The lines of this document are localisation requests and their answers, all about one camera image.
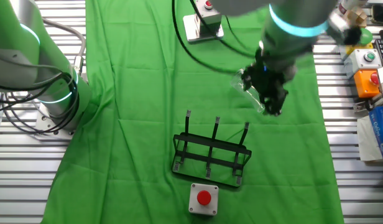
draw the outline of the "metal slats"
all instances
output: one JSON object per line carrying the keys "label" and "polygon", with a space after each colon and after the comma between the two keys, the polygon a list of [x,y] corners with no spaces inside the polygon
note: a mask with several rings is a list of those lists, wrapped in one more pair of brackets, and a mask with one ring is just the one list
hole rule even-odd
{"label": "metal slats", "polygon": [[[85,34],[84,1],[37,1],[50,20]],[[374,38],[383,27],[368,22]],[[69,61],[81,42],[72,34],[47,26],[52,39]],[[383,164],[359,160],[357,116],[342,61],[333,39],[319,36],[314,47],[318,91],[336,172],[346,224],[383,224]],[[29,125],[37,111],[30,103],[15,107]],[[68,141],[38,141],[16,129],[6,118],[0,128],[0,223],[39,223],[45,201]]]}

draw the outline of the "transparent cup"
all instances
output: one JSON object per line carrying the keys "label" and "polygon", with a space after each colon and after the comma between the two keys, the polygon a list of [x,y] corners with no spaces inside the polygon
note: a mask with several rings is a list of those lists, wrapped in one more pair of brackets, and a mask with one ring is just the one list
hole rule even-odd
{"label": "transparent cup", "polygon": [[231,80],[231,85],[252,103],[258,113],[263,113],[265,111],[265,106],[259,101],[259,93],[256,89],[252,86],[244,91],[244,82],[241,79],[243,73],[244,69],[238,70],[234,78]]}

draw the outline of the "green fabric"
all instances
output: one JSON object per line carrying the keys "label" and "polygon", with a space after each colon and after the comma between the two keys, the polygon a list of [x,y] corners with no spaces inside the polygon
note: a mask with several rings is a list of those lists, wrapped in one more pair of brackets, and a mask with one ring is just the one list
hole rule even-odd
{"label": "green fabric", "polygon": [[[197,65],[181,48],[171,2],[87,0],[88,77],[92,102],[60,164],[43,222],[49,223],[343,223],[311,55],[279,117],[263,116],[230,86],[232,77]],[[192,14],[178,1],[182,17]],[[239,38],[256,48],[267,9],[230,18]],[[224,25],[226,40],[236,41]],[[188,45],[202,60],[238,69],[251,63],[211,41]],[[172,137],[184,129],[238,142],[252,150],[238,189],[219,185],[218,214],[191,215],[190,185],[209,183],[170,171]]]}

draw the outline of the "gray robot arm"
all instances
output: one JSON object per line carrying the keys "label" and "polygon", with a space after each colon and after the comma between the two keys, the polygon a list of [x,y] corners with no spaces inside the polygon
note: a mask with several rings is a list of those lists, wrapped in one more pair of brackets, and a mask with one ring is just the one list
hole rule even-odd
{"label": "gray robot arm", "polygon": [[[79,69],[48,35],[34,0],[0,0],[0,92],[28,91],[38,96],[53,118],[76,108],[71,121],[62,127],[73,131],[90,98]],[[72,83],[76,91],[69,87]]]}
{"label": "gray robot arm", "polygon": [[283,85],[297,72],[296,59],[312,52],[320,34],[327,31],[339,44],[356,44],[361,33],[358,27],[350,27],[333,12],[336,0],[257,2],[260,4],[252,0],[213,0],[213,6],[222,14],[239,16],[270,3],[255,62],[239,72],[242,82],[239,86],[243,91],[254,87],[259,93],[255,100],[267,113],[277,116],[288,94]]}

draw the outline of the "red button cap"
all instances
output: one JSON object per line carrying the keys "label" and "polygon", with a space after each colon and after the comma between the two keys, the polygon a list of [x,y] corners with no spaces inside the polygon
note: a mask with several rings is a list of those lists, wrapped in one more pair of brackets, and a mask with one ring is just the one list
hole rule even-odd
{"label": "red button cap", "polygon": [[210,0],[208,0],[208,1],[205,2],[205,8],[206,8],[206,9],[209,9],[209,10],[212,9],[212,4],[211,4],[211,1],[210,1]]}
{"label": "red button cap", "polygon": [[197,201],[200,205],[208,205],[211,202],[211,194],[206,190],[202,190],[197,195]]}
{"label": "red button cap", "polygon": [[374,72],[373,74],[371,74],[370,82],[373,83],[373,84],[375,84],[375,85],[378,85],[378,84],[379,84],[378,74],[377,74],[376,72]]}

